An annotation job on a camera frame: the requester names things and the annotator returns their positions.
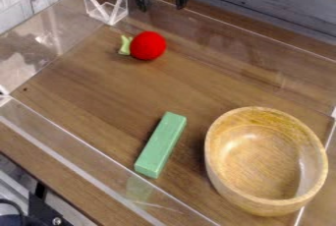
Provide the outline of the red plush tomato toy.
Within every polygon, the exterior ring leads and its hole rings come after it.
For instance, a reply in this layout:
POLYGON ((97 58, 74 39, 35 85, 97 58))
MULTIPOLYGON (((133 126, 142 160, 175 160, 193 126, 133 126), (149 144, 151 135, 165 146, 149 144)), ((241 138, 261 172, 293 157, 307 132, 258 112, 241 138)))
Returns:
POLYGON ((157 31, 143 31, 137 36, 122 36, 119 53, 143 61, 158 59, 167 49, 167 41, 157 31))

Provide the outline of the green rectangular block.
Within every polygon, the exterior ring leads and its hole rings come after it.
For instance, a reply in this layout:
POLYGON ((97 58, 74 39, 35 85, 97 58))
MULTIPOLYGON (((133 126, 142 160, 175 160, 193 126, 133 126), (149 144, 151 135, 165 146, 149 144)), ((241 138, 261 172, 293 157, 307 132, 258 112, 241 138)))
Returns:
POLYGON ((154 179, 159 178, 186 126, 187 118, 185 116, 173 112, 167 112, 163 115, 134 163, 137 173, 154 179))

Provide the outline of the wooden bowl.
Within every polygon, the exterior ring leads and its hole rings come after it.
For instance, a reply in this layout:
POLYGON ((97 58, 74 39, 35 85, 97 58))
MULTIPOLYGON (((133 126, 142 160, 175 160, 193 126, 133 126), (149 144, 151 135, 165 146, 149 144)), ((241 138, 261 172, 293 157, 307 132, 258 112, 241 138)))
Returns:
POLYGON ((301 210, 327 180, 321 138, 299 118, 270 107, 241 107, 219 116, 205 152, 217 191, 255 215, 301 210))

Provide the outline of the clear acrylic corner bracket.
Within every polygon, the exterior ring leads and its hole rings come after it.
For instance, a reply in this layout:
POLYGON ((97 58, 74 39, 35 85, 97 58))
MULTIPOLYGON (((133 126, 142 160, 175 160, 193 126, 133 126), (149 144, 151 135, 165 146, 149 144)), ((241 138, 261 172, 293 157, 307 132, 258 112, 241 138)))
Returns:
POLYGON ((129 0, 103 4, 98 0, 85 0, 85 6, 89 16, 109 26, 114 26, 129 15, 129 0))

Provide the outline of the clear acrylic barrier wall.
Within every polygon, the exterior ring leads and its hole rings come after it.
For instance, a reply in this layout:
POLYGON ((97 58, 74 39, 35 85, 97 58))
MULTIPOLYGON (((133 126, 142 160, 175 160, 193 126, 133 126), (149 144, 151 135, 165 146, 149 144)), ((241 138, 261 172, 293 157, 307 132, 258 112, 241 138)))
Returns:
POLYGON ((336 226, 336 44, 194 3, 153 0, 115 26, 85 0, 62 0, 0 36, 0 153, 99 226, 336 226), (157 31, 151 61, 119 53, 122 36, 157 31), (315 200, 258 217, 215 191, 209 128, 225 112, 265 106, 297 116, 329 151, 315 200), (158 179, 134 163, 167 112, 187 118, 158 179))

